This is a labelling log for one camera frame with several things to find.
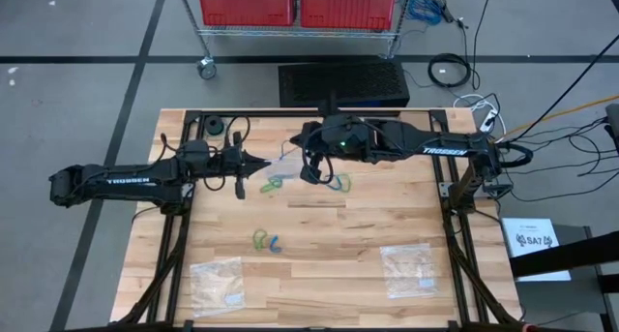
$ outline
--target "caster wheel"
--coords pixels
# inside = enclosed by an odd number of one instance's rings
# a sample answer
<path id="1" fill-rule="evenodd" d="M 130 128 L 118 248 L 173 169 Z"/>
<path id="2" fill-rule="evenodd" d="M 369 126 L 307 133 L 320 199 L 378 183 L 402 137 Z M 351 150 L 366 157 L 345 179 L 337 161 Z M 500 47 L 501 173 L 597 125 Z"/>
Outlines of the caster wheel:
<path id="1" fill-rule="evenodd" d="M 202 79 L 208 80 L 217 74 L 217 67 L 215 67 L 213 61 L 205 62 L 205 60 L 202 60 L 197 64 L 197 72 Z"/>

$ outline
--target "black cable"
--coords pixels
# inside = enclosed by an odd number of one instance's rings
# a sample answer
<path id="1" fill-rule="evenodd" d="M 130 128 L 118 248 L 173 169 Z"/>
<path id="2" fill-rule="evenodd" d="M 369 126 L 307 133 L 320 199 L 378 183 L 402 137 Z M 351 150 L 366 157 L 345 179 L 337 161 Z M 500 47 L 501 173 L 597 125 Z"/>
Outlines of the black cable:
<path id="1" fill-rule="evenodd" d="M 473 73 L 476 73 L 476 68 L 477 68 L 477 36 L 480 34 L 480 28 L 482 27 L 482 22 L 484 22 L 484 16 L 486 15 L 486 8 L 487 8 L 487 3 L 489 0 L 486 0 L 486 2 L 484 3 L 484 9 L 482 10 L 482 16 L 480 17 L 480 22 L 477 24 L 477 30 L 475 31 L 475 38 L 473 39 Z M 471 81 L 471 85 L 473 86 L 473 90 L 477 90 L 480 88 L 481 86 L 481 80 L 477 83 L 477 85 L 475 84 L 475 78 L 473 78 L 473 80 Z"/>
<path id="2" fill-rule="evenodd" d="M 587 125 L 584 125 L 584 126 L 581 126 L 581 127 L 577 128 L 577 130 L 572 132 L 572 133 L 569 133 L 569 134 L 564 135 L 564 136 L 559 136 L 558 138 L 552 138 L 552 139 L 549 139 L 549 140 L 546 140 L 546 141 L 541 141 L 541 142 L 531 142 L 531 141 L 524 141 L 524 140 L 519 140 L 518 142 L 519 143 L 526 143 L 526 144 L 541 145 L 542 147 L 539 147 L 539 148 L 534 150 L 534 152 L 537 152 L 537 151 L 539 151 L 539 150 L 541 150 L 543 148 L 548 147 L 551 143 L 554 143 L 554 142 L 559 141 L 561 139 L 565 139 L 565 138 L 569 138 L 571 136 L 578 136 L 578 135 L 583 135 L 583 134 L 589 133 L 592 130 L 595 130 L 596 128 L 598 128 L 603 123 L 604 123 L 604 118 L 600 118 L 600 119 L 594 120 L 593 122 L 591 122 L 591 123 L 589 123 Z"/>
<path id="3" fill-rule="evenodd" d="M 160 162 L 163 158 L 163 154 L 165 154 L 165 146 L 162 149 L 162 152 L 159 154 L 159 156 L 157 157 L 157 159 L 152 162 L 150 165 L 148 165 L 147 167 L 144 168 L 139 168 L 136 170 L 131 171 L 131 173 L 139 173 L 139 172 L 144 172 L 144 171 L 148 171 L 149 169 L 155 167 L 155 165 Z"/>
<path id="4" fill-rule="evenodd" d="M 603 171 L 593 171 L 593 172 L 589 172 L 588 174 L 603 174 L 603 173 L 609 173 L 609 172 L 614 172 L 614 171 L 619 171 L 619 167 L 608 169 L 608 170 L 603 170 Z"/>
<path id="5" fill-rule="evenodd" d="M 220 191 L 221 188 L 225 186 L 225 176 L 221 177 L 221 185 L 217 188 L 211 188 L 211 186 L 209 186 L 209 184 L 206 182 L 206 178 L 202 178 L 202 182 L 204 182 L 204 187 L 206 187 L 206 189 L 208 189 L 209 191 L 211 192 Z"/>
<path id="6" fill-rule="evenodd" d="M 585 139 L 585 140 L 589 141 L 589 143 L 591 143 L 591 145 L 593 145 L 593 148 L 596 150 L 596 152 L 597 152 L 597 154 L 598 154 L 598 159 L 597 159 L 597 160 L 596 160 L 596 162 L 593 164 L 593 167 L 591 167 L 591 168 L 590 168 L 587 172 L 584 172 L 584 173 L 579 173 L 579 174 L 576 176 L 576 177 L 582 177 L 582 176 L 584 176 L 584 175 L 586 175 L 586 174 L 589 174 L 589 173 L 593 172 L 593 171 L 594 171 L 594 170 L 598 167 L 598 165 L 600 164 L 600 160 L 602 159 L 602 152 L 600 152 L 600 148 L 598 148 L 598 145 L 596 144 L 596 142 L 594 142 L 594 141 L 593 141 L 593 139 L 591 139 L 591 138 L 589 138 L 589 137 L 587 137 L 587 136 L 582 136 L 582 135 L 574 135 L 574 136 L 570 136 L 570 137 L 568 137 L 568 141 L 570 142 L 570 144 L 572 145 L 572 147 L 574 147 L 574 148 L 578 149 L 578 148 L 575 146 L 574 142 L 572 141 L 572 139 L 573 139 L 574 137 L 580 137 L 580 138 L 583 138 L 583 139 Z"/>
<path id="7" fill-rule="evenodd" d="M 500 142 L 500 143 L 495 143 L 495 145 L 497 148 L 499 148 L 499 151 L 501 149 L 507 149 L 508 151 L 515 150 L 517 152 L 522 153 L 522 156 L 514 161 L 499 162 L 499 165 L 502 168 L 513 168 L 513 167 L 525 166 L 531 163 L 531 161 L 533 160 L 533 151 L 521 145 L 513 144 L 510 142 Z"/>
<path id="8" fill-rule="evenodd" d="M 247 115 L 242 115 L 242 116 L 235 116 L 232 118 L 232 120 L 230 120 L 230 122 L 228 123 L 227 127 L 225 127 L 225 134 L 224 134 L 224 139 L 227 140 L 229 142 L 229 136 L 230 136 L 230 128 L 232 127 L 232 124 L 234 124 L 234 122 L 238 119 L 238 118 L 244 118 L 247 123 L 248 123 L 248 127 L 245 130 L 245 134 L 243 135 L 243 137 L 241 138 L 241 141 L 239 141 L 237 144 L 232 144 L 229 147 L 225 147 L 223 148 L 221 151 L 223 152 L 224 150 L 228 150 L 233 148 L 234 146 L 238 145 L 238 144 L 242 144 L 243 142 L 245 142 L 245 140 L 248 138 L 248 136 L 250 135 L 250 131 L 251 131 L 251 121 L 250 118 Z"/>
<path id="9" fill-rule="evenodd" d="M 563 127 L 563 128 L 559 128 L 559 129 L 554 129 L 554 130 L 546 130 L 546 131 L 542 131 L 542 132 L 538 132 L 538 133 L 534 133 L 528 136 L 523 136 L 522 138 L 531 138 L 531 137 L 535 137 L 535 136 L 539 136 L 539 135 L 543 135 L 543 134 L 552 134 L 552 133 L 556 133 L 556 132 L 560 132 L 563 130 L 568 130 L 568 129 L 580 129 L 582 127 Z"/>
<path id="10" fill-rule="evenodd" d="M 613 159 L 613 158 L 619 158 L 619 156 L 613 156 L 613 157 L 604 157 L 601 158 L 600 161 L 606 160 L 606 159 Z M 588 161 L 588 162 L 584 162 L 581 164 L 568 164 L 568 165 L 562 165 L 562 166 L 550 166 L 550 167 L 543 167 L 543 168 L 536 168 L 536 169 L 532 169 L 530 171 L 524 171 L 524 172 L 519 172 L 519 171 L 512 171 L 510 172 L 511 174 L 529 174 L 529 173 L 535 173 L 535 172 L 540 172 L 540 171 L 547 171 L 547 170 L 552 170 L 552 169 L 556 169 L 556 168 L 565 168 L 565 167 L 581 167 L 581 166 L 587 166 L 589 164 L 595 163 L 598 160 L 592 160 L 592 161 Z"/>
<path id="11" fill-rule="evenodd" d="M 496 214 L 500 217 L 501 216 L 501 209 L 503 208 L 503 205 L 501 205 L 501 201 L 499 201 L 499 199 L 493 197 L 492 198 L 494 200 L 494 202 L 496 202 L 497 210 L 496 210 Z"/>
<path id="12" fill-rule="evenodd" d="M 387 136 L 387 134 L 385 134 L 384 131 L 376 128 L 374 125 L 371 125 L 370 123 L 367 123 L 364 120 L 359 120 L 358 123 L 363 124 L 363 125 L 367 126 L 368 128 L 374 130 L 375 132 L 379 133 L 381 136 L 383 136 L 383 138 L 387 139 L 391 144 L 393 144 L 398 149 L 398 151 L 404 152 L 404 148 L 402 148 L 399 144 L 397 144 L 389 136 Z"/>
<path id="13" fill-rule="evenodd" d="M 552 320 L 550 320 L 550 321 L 546 321 L 546 322 L 542 322 L 542 323 L 536 323 L 535 325 L 536 325 L 536 326 L 544 326 L 544 325 L 548 325 L 548 324 L 551 324 L 551 323 L 553 323 L 553 322 L 560 321 L 560 320 L 562 320 L 562 319 L 566 319 L 566 318 L 568 318 L 568 317 L 575 317 L 575 316 L 580 315 L 580 314 L 582 314 L 582 313 L 585 313 L 585 312 L 576 312 L 576 313 L 567 314 L 567 315 L 565 315 L 565 316 L 558 317 L 558 318 L 552 319 Z"/>
<path id="14" fill-rule="evenodd" d="M 572 91 L 572 89 L 580 82 L 580 80 L 591 70 L 591 68 L 604 56 L 604 54 L 619 40 L 619 34 L 589 63 L 584 71 L 578 76 L 578 78 L 568 87 L 568 89 L 555 101 L 552 106 L 550 106 L 544 114 L 542 114 L 531 126 L 529 126 L 522 134 L 518 137 L 511 139 L 511 141 L 516 141 L 523 136 L 525 136 L 528 132 L 531 131 L 536 125 L 538 125 L 563 99 Z"/>
<path id="15" fill-rule="evenodd" d="M 572 137 L 575 137 L 575 136 L 577 136 L 577 137 L 583 137 L 583 138 L 588 139 L 590 142 L 592 142 L 592 144 L 595 146 L 595 148 L 596 148 L 597 150 L 595 150 L 595 151 L 590 151 L 590 150 L 588 150 L 588 149 L 584 149 L 584 148 L 580 148 L 580 147 L 578 147 L 578 146 L 577 146 L 577 145 L 576 145 L 576 144 L 572 141 Z M 570 142 L 570 144 L 572 145 L 572 147 L 573 147 L 573 148 L 575 148 L 575 149 L 577 149 L 577 150 L 579 150 L 580 152 L 583 152 L 583 153 L 595 153 L 595 154 L 601 154 L 601 153 L 616 153 L 616 152 L 617 152 L 617 150 L 616 150 L 616 149 L 608 149 L 608 150 L 601 151 L 600 149 L 598 149 L 598 146 L 597 146 L 595 143 L 593 143 L 593 140 L 591 140 L 591 138 L 586 137 L 586 136 L 582 136 L 582 135 L 572 135 L 572 136 L 568 137 L 568 141 Z"/>
<path id="16" fill-rule="evenodd" d="M 475 209 L 474 211 L 477 212 L 478 214 L 482 215 L 482 216 L 490 218 L 491 220 L 497 222 L 498 224 L 501 224 L 501 221 L 498 218 L 496 218 L 496 217 L 494 217 L 494 216 L 492 216 L 490 214 L 487 214 L 486 212 L 482 212 L 482 211 L 480 211 L 478 209 Z"/>
<path id="17" fill-rule="evenodd" d="M 497 112 L 496 114 L 498 116 L 498 114 L 501 114 L 501 102 L 499 101 L 499 98 L 498 98 L 498 96 L 496 96 L 495 93 L 489 93 L 489 94 L 485 95 L 482 99 L 480 99 L 477 102 L 483 101 L 483 100 L 489 98 L 490 96 L 493 97 L 494 101 L 496 102 L 496 112 Z"/>
<path id="18" fill-rule="evenodd" d="M 512 177 L 510 176 L 510 172 L 508 172 L 507 170 L 505 170 L 505 174 L 507 175 L 507 178 L 510 180 L 510 182 L 514 185 L 514 180 L 512 180 Z M 610 178 L 608 178 L 607 180 L 605 180 L 600 186 L 589 190 L 589 191 L 582 191 L 582 192 L 574 192 L 574 193 L 566 193 L 563 195 L 556 195 L 556 196 L 545 196 L 545 197 L 538 197 L 538 198 L 534 198 L 534 199 L 523 199 L 519 196 L 517 196 L 516 194 L 514 194 L 514 190 L 510 191 L 510 194 L 518 201 L 522 201 L 522 202 L 535 202 L 535 201 L 542 201 L 542 200 L 548 200 L 548 199 L 553 199 L 553 198 L 558 198 L 558 197 L 564 197 L 564 196 L 582 196 L 582 195 L 586 195 L 589 193 L 593 193 L 596 192 L 597 190 L 601 189 L 603 186 L 607 185 L 608 183 L 610 183 L 610 181 L 612 181 L 615 177 L 617 177 L 619 175 L 619 172 L 613 174 Z"/>
<path id="19" fill-rule="evenodd" d="M 311 171 L 311 166 L 308 163 L 308 157 L 307 157 L 307 152 L 308 152 L 308 142 L 310 141 L 310 138 L 312 138 L 313 136 L 315 136 L 318 133 L 322 133 L 323 131 L 326 130 L 331 130 L 331 129 L 335 129 L 335 128 L 339 128 L 341 125 L 336 125 L 336 126 L 332 126 L 332 127 L 320 127 L 314 131 L 312 131 L 307 137 L 306 139 L 303 141 L 303 152 L 301 153 L 301 158 L 303 159 L 303 167 L 308 167 L 308 173 L 309 175 L 318 183 L 318 184 L 329 184 L 331 183 L 331 181 L 333 181 L 333 176 L 334 176 L 334 172 L 333 172 L 333 165 L 331 165 L 331 160 L 329 159 L 329 157 L 325 156 L 325 159 L 327 161 L 327 166 L 329 167 L 329 176 L 327 177 L 326 180 L 321 180 L 319 178 L 317 178 L 316 176 L 314 176 L 313 172 Z"/>
<path id="20" fill-rule="evenodd" d="M 427 88 L 427 87 L 436 86 L 435 84 L 422 85 L 418 83 L 417 80 L 415 80 L 415 77 L 411 75 L 410 72 L 406 71 L 405 69 L 402 69 L 402 70 L 404 71 L 406 75 L 410 76 L 410 79 L 413 80 L 413 82 L 415 83 L 415 85 L 417 85 L 418 88 Z"/>
<path id="21" fill-rule="evenodd" d="M 178 149 L 177 149 L 177 148 L 174 148 L 174 147 L 172 147 L 171 145 L 169 145 L 169 144 L 167 143 L 167 136 L 166 136 L 164 133 L 162 133 L 162 134 L 160 135 L 160 139 L 161 139 L 161 141 L 162 141 L 162 143 L 163 143 L 163 148 L 167 148 L 167 149 L 171 150 L 172 152 L 177 152 L 179 149 L 181 149 L 181 148 L 183 147 L 183 146 L 181 145 L 181 146 L 180 146 L 180 147 L 178 147 Z"/>
<path id="22" fill-rule="evenodd" d="M 135 221 L 135 219 L 137 218 L 137 216 L 139 216 L 139 215 L 143 214 L 144 212 L 147 212 L 147 211 L 150 211 L 150 210 L 154 210 L 154 209 L 156 209 L 156 208 L 159 208 L 159 206 L 152 206 L 152 207 L 148 207 L 148 208 L 145 208 L 145 209 L 143 209 L 143 210 L 140 210 L 140 211 L 139 211 L 139 212 L 137 212 L 135 215 L 133 215 L 133 217 L 132 217 L 132 224 L 133 224 L 133 222 Z"/>
<path id="23" fill-rule="evenodd" d="M 434 72 L 432 70 L 432 68 L 434 67 L 435 64 L 437 63 L 442 63 L 442 62 L 446 62 L 446 63 L 454 63 L 454 64 L 458 64 L 464 67 L 464 70 L 466 71 L 466 73 L 464 74 L 464 77 L 455 82 L 455 83 L 446 83 L 446 82 L 442 82 L 440 80 L 438 80 L 438 78 L 436 78 L 436 76 L 434 76 Z M 471 65 L 469 65 L 468 62 L 466 62 L 466 60 L 464 60 L 463 58 L 461 58 L 460 56 L 456 55 L 456 54 L 452 54 L 452 53 L 440 53 L 434 57 L 432 57 L 429 62 L 427 63 L 427 76 L 429 77 L 430 80 L 432 80 L 432 82 L 440 87 L 444 87 L 444 88 L 454 88 L 454 87 L 459 87 L 462 86 L 464 84 L 466 84 L 466 82 L 471 78 L 472 75 L 472 70 L 471 70 Z"/>

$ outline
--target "wooden table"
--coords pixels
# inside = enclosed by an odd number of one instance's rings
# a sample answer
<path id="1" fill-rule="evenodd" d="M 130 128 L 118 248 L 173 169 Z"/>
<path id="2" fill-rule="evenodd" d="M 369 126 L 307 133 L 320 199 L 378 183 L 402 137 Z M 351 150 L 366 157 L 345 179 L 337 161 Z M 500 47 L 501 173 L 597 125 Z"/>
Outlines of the wooden table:
<path id="1" fill-rule="evenodd" d="M 475 130 L 468 109 L 449 108 L 446 112 L 451 132 Z M 162 110 L 151 161 L 162 149 L 160 133 L 166 133 L 172 145 L 178 144 L 184 116 L 182 109 Z M 312 119 L 252 117 L 244 148 L 254 156 L 275 159 L 281 143 Z M 400 120 L 429 130 L 427 109 L 408 108 Z M 242 132 L 246 124 L 237 122 L 233 129 Z M 221 143 L 207 139 L 210 144 Z M 293 146 L 288 143 L 284 148 Z M 466 164 L 466 160 L 457 162 L 460 176 Z M 235 197 L 233 181 L 216 193 L 197 183 L 175 324 L 194 319 L 196 326 L 445 327 L 448 320 L 459 320 L 431 157 L 375 166 L 335 161 L 334 169 L 350 175 L 350 193 L 297 179 L 262 194 L 264 171 L 246 181 L 245 200 Z M 443 170 L 449 180 L 447 169 Z M 213 186 L 220 182 L 209 181 Z M 139 203 L 137 208 L 150 206 Z M 496 215 L 493 203 L 480 203 L 478 208 Z M 153 210 L 134 222 L 111 320 L 125 315 L 150 284 L 163 219 Z M 475 214 L 469 216 L 469 222 L 482 278 L 504 307 L 520 317 L 499 225 Z M 280 254 L 254 249 L 252 235 L 259 228 L 279 236 Z M 459 229 L 456 220 L 455 229 Z M 431 296 L 389 299 L 379 249 L 417 243 L 431 246 L 438 291 Z M 190 265 L 230 257 L 242 258 L 247 308 L 194 318 Z M 469 311 L 476 320 L 472 288 L 462 276 Z M 169 283 L 162 289 L 161 311 L 168 289 Z"/>

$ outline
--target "gray floor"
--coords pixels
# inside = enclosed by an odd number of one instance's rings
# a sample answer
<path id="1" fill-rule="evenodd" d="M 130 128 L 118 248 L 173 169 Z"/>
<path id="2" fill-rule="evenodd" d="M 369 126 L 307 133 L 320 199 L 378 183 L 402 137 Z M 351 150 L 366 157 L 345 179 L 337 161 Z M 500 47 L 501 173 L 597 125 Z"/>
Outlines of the gray floor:
<path id="1" fill-rule="evenodd" d="M 469 51 L 484 0 L 448 0 L 462 16 Z M 0 0 L 0 56 L 136 56 L 155 0 Z M 617 32 L 619 13 L 610 0 L 490 0 L 478 42 L 479 55 L 591 55 Z M 420 29 L 406 21 L 404 31 Z M 380 41 L 235 39 L 211 41 L 215 55 L 378 54 Z M 454 25 L 412 32 L 400 54 L 463 52 Z M 150 55 L 200 55 L 180 0 L 165 0 Z M 609 51 L 619 54 L 619 45 Z M 119 164 L 144 162 L 163 107 L 278 106 L 277 64 L 220 64 L 210 81 L 193 64 L 147 64 L 118 154 Z M 403 65 L 418 83 L 429 84 L 425 63 Z M 508 128 L 535 119 L 582 71 L 585 64 L 481 63 L 480 93 L 495 92 Z M 12 74 L 11 68 L 18 67 Z M 453 70 L 447 68 L 446 76 Z M 133 64 L 0 64 L 0 330 L 49 328 L 67 277 L 88 205 L 71 209 L 48 201 L 47 176 L 72 164 L 101 164 L 121 109 Z M 619 64 L 597 65 L 560 108 L 615 95 Z M 436 87 L 409 82 L 409 106 L 450 106 L 454 97 Z M 471 92 L 470 88 L 457 91 Z M 541 130 L 583 125 L 603 115 L 603 106 L 543 124 Z M 610 144 L 595 132 L 601 146 Z M 589 155 L 556 143 L 531 168 L 584 162 Z M 603 168 L 616 166 L 606 161 Z M 529 198 L 593 188 L 607 176 L 576 177 L 574 170 L 514 176 L 517 195 Z M 594 234 L 617 230 L 617 182 L 586 196 L 523 203 L 506 196 L 504 217 L 549 217 L 564 225 L 590 226 Z M 105 202 L 68 327 L 107 323 L 131 228 L 134 205 Z M 542 322 L 566 313 L 529 311 Z M 583 314 L 553 324 L 600 330 Z"/>

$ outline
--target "blue cable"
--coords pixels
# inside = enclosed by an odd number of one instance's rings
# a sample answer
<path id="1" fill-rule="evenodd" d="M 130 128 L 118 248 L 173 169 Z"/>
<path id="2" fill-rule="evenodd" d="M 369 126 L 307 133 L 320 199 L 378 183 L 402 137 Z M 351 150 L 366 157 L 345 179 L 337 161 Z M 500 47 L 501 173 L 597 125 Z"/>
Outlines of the blue cable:
<path id="1" fill-rule="evenodd" d="M 271 239 L 271 244 L 269 245 L 269 250 L 271 250 L 272 253 L 274 254 L 278 254 L 281 252 L 281 247 L 279 246 L 275 246 L 275 243 L 278 242 L 279 237 L 276 235 L 273 237 L 273 239 Z"/>
<path id="2" fill-rule="evenodd" d="M 406 18 L 417 19 L 435 26 L 443 18 L 443 8 L 435 0 L 408 0 Z"/>

